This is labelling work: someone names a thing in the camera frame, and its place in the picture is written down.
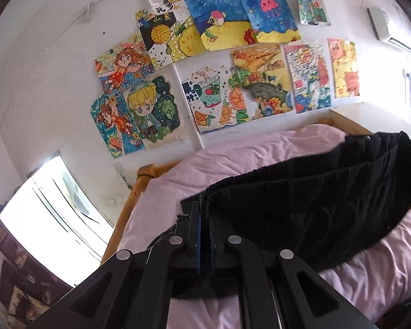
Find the black cloth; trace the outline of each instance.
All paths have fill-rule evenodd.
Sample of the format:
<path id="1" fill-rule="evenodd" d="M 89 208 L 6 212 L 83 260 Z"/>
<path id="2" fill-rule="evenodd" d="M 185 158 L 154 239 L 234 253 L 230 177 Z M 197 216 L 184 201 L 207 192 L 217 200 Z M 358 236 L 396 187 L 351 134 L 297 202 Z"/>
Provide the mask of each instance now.
<path id="1" fill-rule="evenodd" d="M 347 136 L 324 154 L 290 159 L 211 185 L 205 216 L 260 249 L 294 251 L 316 271 L 371 247 L 411 206 L 408 136 Z"/>

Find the blonde cartoon boy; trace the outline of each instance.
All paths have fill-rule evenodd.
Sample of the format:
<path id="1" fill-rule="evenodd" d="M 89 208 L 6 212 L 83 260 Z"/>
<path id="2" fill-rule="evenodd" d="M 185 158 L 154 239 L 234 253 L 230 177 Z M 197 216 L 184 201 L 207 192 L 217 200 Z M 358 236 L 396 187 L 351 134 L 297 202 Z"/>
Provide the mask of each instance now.
<path id="1" fill-rule="evenodd" d="M 128 107 L 135 113 L 137 127 L 146 138 L 157 136 L 161 123 L 152 114 L 157 104 L 157 87 L 151 81 L 138 83 L 128 93 Z"/>

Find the anime boy drawing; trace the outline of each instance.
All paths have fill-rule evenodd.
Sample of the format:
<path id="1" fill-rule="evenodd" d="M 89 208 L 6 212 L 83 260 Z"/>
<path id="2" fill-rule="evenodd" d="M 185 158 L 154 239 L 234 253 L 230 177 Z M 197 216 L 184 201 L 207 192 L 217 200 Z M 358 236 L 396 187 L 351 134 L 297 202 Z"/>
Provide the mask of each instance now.
<path id="1" fill-rule="evenodd" d="M 146 57 L 149 59 L 149 56 L 144 56 L 131 47 L 122 49 L 113 62 L 114 70 L 99 74 L 100 78 L 109 76 L 108 80 L 104 81 L 104 84 L 110 85 L 108 94 L 110 94 L 114 88 L 120 88 L 127 73 L 136 73 L 134 77 L 137 79 L 141 77 L 142 73 L 140 70 L 147 64 Z"/>
<path id="2" fill-rule="evenodd" d="M 158 136 L 163 125 L 152 113 L 158 100 L 157 87 L 151 81 L 142 81 L 135 85 L 129 92 L 127 103 L 133 110 L 137 122 L 137 128 L 145 138 L 151 139 Z"/>

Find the black metal frame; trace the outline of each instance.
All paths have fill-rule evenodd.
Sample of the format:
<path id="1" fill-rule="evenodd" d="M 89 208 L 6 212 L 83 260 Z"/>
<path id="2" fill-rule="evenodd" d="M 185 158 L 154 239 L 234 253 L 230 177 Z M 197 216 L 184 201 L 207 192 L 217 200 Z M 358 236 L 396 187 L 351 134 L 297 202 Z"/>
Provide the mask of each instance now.
<path id="1" fill-rule="evenodd" d="M 29 329 L 164 329 L 171 294 L 197 279 L 204 253 L 214 277 L 237 279 L 242 328 L 376 328 L 291 251 L 259 250 L 247 239 L 227 237 L 230 228 L 213 217 L 202 223 L 192 201 L 174 233 L 138 254 L 120 250 Z M 201 247 L 202 240 L 210 246 Z"/>

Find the pink jellyfish drawing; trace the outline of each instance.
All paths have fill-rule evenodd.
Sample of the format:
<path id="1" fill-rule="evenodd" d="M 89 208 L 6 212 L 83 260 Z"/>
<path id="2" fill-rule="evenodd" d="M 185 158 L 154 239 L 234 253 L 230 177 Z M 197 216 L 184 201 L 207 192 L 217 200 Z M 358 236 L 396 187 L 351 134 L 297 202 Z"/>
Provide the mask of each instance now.
<path id="1" fill-rule="evenodd" d="M 261 0 L 260 8 L 270 18 L 281 16 L 281 8 L 275 0 Z"/>

